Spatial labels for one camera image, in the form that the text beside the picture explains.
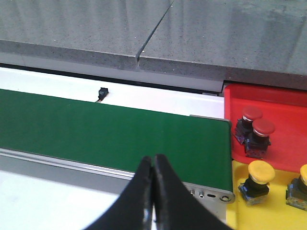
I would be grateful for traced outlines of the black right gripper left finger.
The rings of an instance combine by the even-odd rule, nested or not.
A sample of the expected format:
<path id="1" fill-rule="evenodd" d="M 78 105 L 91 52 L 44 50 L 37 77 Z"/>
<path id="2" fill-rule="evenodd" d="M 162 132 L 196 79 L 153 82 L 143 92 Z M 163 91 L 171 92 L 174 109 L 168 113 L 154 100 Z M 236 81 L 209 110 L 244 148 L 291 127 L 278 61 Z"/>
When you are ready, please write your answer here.
<path id="1" fill-rule="evenodd" d="M 87 230 L 150 230 L 153 202 L 151 158 L 142 158 L 134 177 L 114 204 Z"/>

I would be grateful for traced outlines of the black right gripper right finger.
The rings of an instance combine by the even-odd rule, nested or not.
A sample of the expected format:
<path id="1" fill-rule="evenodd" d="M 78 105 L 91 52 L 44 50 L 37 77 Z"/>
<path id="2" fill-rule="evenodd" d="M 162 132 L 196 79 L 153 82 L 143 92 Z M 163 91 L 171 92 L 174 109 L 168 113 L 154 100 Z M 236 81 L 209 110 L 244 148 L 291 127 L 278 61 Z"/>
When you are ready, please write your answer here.
<path id="1" fill-rule="evenodd" d="M 152 188 L 158 230 L 230 229 L 189 193 L 163 154 L 154 157 Z"/>

